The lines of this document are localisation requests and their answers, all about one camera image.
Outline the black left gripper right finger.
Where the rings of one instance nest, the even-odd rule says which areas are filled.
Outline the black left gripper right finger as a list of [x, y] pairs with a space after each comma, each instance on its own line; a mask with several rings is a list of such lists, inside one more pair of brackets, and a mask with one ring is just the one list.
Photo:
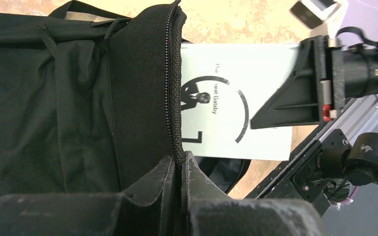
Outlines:
[[182, 164], [183, 221], [189, 236], [323, 236], [321, 218], [298, 199], [233, 199], [199, 168], [191, 151]]

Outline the black student backpack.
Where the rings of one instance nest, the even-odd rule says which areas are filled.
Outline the black student backpack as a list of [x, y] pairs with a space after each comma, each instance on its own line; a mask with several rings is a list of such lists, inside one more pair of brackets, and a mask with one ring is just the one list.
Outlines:
[[0, 197], [119, 193], [162, 159], [180, 169], [175, 0], [129, 18], [76, 0], [0, 13]]

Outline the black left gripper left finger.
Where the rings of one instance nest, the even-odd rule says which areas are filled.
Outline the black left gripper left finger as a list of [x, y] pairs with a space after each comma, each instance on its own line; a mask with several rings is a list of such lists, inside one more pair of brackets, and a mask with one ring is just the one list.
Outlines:
[[0, 197], [0, 236], [170, 236], [175, 164], [170, 157], [119, 193]]

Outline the grey thin booklet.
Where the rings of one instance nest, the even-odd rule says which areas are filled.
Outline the grey thin booklet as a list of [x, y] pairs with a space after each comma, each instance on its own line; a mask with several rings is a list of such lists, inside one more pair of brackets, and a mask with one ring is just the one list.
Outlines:
[[253, 129], [250, 121], [286, 81], [299, 46], [181, 46], [182, 142], [195, 156], [285, 161], [292, 128]]

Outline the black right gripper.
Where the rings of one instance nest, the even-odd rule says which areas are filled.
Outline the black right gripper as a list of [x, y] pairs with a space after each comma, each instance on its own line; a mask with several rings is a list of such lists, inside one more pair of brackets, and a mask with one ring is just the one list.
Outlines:
[[251, 129], [319, 124], [336, 119], [348, 98], [378, 94], [378, 41], [358, 27], [344, 27], [361, 42], [332, 48], [332, 76], [326, 68], [326, 37], [300, 42], [291, 73], [250, 120]]

